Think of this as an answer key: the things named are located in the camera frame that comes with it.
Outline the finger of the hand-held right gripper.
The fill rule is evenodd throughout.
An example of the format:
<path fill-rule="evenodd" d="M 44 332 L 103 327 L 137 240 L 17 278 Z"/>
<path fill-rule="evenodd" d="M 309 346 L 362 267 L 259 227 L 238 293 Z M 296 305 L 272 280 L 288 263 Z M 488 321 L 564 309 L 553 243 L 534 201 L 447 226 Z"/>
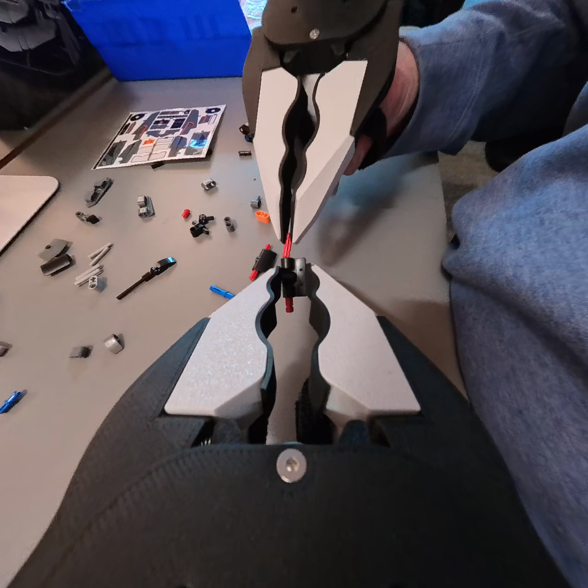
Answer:
<path fill-rule="evenodd" d="M 303 177 L 303 148 L 297 131 L 286 130 L 300 122 L 296 109 L 301 85 L 283 68 L 263 71 L 254 135 L 254 150 L 265 202 L 276 236 L 285 241 L 290 229 L 292 242 L 300 236 L 295 228 L 296 190 Z"/>
<path fill-rule="evenodd" d="M 350 129 L 368 62 L 344 61 L 316 86 L 318 129 L 306 149 L 306 172 L 295 194 L 292 242 L 297 244 L 338 186 L 355 150 Z"/>

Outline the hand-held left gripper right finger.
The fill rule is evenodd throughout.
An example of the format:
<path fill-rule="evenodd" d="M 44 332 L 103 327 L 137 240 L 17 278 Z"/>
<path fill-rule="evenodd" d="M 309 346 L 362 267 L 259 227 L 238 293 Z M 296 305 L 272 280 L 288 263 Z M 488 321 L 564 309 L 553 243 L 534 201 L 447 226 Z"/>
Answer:
<path fill-rule="evenodd" d="M 318 265 L 306 267 L 318 335 L 306 380 L 306 442 L 331 442 L 351 422 L 417 415 L 420 404 L 376 313 Z"/>

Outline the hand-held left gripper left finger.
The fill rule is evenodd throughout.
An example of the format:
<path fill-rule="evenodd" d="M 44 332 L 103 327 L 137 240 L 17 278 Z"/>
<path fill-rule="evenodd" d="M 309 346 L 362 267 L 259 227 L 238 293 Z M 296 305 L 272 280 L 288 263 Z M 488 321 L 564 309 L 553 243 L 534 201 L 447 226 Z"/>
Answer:
<path fill-rule="evenodd" d="M 166 401 L 166 414 L 232 421 L 250 443 L 267 442 L 276 399 L 268 338 L 280 296 L 280 271 L 273 268 L 210 315 Z"/>

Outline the black lego connector orange stripe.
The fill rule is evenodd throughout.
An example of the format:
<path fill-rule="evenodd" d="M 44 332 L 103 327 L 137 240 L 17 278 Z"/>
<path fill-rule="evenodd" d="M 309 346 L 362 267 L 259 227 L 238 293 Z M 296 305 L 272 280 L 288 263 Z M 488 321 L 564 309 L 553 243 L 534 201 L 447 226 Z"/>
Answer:
<path fill-rule="evenodd" d="M 283 298 L 306 297 L 306 258 L 281 258 L 281 280 Z"/>

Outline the person's right forearm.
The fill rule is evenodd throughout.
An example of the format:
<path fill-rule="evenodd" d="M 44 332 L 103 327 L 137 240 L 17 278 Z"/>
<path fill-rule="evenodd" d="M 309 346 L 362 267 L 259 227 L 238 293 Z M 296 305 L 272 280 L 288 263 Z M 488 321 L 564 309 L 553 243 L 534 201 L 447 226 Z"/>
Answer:
<path fill-rule="evenodd" d="M 563 127 L 587 156 L 587 1 L 488 1 L 402 38 L 419 91 L 395 155 Z"/>

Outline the black lego connector red pins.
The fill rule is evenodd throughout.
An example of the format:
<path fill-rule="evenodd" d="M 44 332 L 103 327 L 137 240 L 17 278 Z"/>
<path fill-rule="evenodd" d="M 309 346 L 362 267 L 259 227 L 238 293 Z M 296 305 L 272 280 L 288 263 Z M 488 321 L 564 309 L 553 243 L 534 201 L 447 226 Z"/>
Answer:
<path fill-rule="evenodd" d="M 267 270 L 267 266 L 269 264 L 269 257 L 268 254 L 273 254 L 271 244 L 267 243 L 265 247 L 262 249 L 259 255 L 257 255 L 254 266 L 252 268 L 252 272 L 249 275 L 250 281 L 255 281 L 257 276 L 260 272 L 264 272 Z"/>

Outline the black lego axle with connector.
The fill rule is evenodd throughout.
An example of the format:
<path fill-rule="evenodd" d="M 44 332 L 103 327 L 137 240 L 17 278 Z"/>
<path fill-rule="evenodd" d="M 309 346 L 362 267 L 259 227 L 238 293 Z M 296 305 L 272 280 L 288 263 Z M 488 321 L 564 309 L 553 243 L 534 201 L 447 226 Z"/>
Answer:
<path fill-rule="evenodd" d="M 132 292 L 134 292 L 138 287 L 140 287 L 140 285 L 151 281 L 154 277 L 164 273 L 165 271 L 172 268 L 176 264 L 177 264 L 176 259 L 171 256 L 168 256 L 166 258 L 163 258 L 163 259 L 157 261 L 155 263 L 155 265 L 151 266 L 150 269 L 145 274 L 143 274 L 141 276 L 141 278 L 136 283 L 134 283 L 133 285 L 128 287 L 126 290 L 124 290 L 121 294 L 119 294 L 116 297 L 116 300 L 122 300 L 122 299 L 126 298 L 128 295 L 130 295 Z"/>

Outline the black curved lego piece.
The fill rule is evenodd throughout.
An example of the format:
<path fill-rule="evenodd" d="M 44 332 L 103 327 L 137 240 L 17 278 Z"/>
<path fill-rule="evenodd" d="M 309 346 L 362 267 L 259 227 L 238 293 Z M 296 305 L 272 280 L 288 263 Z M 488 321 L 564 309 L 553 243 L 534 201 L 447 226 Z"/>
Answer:
<path fill-rule="evenodd" d="M 75 260 L 69 254 L 61 254 L 55 256 L 50 261 L 43 263 L 40 266 L 42 275 L 53 276 L 75 264 Z"/>

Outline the grey lego panel piece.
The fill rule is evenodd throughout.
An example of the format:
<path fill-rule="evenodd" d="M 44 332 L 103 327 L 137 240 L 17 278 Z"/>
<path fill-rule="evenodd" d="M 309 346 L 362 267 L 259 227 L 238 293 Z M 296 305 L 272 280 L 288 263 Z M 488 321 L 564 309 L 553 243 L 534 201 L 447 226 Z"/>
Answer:
<path fill-rule="evenodd" d="M 65 254 L 70 247 L 70 242 L 64 239 L 53 239 L 44 249 L 38 254 L 40 259 L 45 262 Z"/>

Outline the person's right hand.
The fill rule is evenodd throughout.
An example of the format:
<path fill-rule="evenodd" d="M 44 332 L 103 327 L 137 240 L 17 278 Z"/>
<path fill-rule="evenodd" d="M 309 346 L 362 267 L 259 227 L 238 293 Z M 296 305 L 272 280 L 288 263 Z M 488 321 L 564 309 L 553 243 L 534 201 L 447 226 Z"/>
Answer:
<path fill-rule="evenodd" d="M 352 175 L 358 169 L 371 165 L 387 151 L 408 124 L 418 94 L 419 71 L 415 56 L 407 44 L 400 41 L 392 84 L 374 111 L 370 125 L 365 128 L 368 133 L 356 141 L 345 175 Z"/>

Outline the clear plastic bag of parts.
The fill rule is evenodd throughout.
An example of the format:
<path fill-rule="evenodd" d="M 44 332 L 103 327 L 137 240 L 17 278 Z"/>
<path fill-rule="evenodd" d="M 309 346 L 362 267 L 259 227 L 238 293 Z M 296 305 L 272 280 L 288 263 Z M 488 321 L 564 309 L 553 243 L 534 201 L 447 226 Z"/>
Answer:
<path fill-rule="evenodd" d="M 266 8 L 266 0 L 239 1 L 241 10 L 246 18 L 250 32 L 261 26 L 263 11 Z"/>

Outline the sticker sheet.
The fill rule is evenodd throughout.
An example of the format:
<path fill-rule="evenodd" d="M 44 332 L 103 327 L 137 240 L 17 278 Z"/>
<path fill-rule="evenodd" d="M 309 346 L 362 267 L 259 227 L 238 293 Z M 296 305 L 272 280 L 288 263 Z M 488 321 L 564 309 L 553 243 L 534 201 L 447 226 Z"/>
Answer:
<path fill-rule="evenodd" d="M 220 104 L 131 112 L 93 169 L 204 159 L 212 152 L 225 109 Z"/>

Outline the blue storage bin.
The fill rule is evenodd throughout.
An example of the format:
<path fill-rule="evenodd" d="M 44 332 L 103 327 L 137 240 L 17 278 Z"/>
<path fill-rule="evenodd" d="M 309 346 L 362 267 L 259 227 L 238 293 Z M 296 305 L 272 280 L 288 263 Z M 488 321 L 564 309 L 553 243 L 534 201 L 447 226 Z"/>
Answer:
<path fill-rule="evenodd" d="M 239 1 L 63 1 L 119 81 L 240 77 Z"/>

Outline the white monitor stand base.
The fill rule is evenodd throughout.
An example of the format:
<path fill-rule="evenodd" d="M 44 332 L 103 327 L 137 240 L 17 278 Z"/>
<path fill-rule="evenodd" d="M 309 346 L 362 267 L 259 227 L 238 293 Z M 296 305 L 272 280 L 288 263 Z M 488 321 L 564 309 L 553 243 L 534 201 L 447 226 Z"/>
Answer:
<path fill-rule="evenodd" d="M 1 252 L 58 188 L 51 176 L 1 175 Z"/>

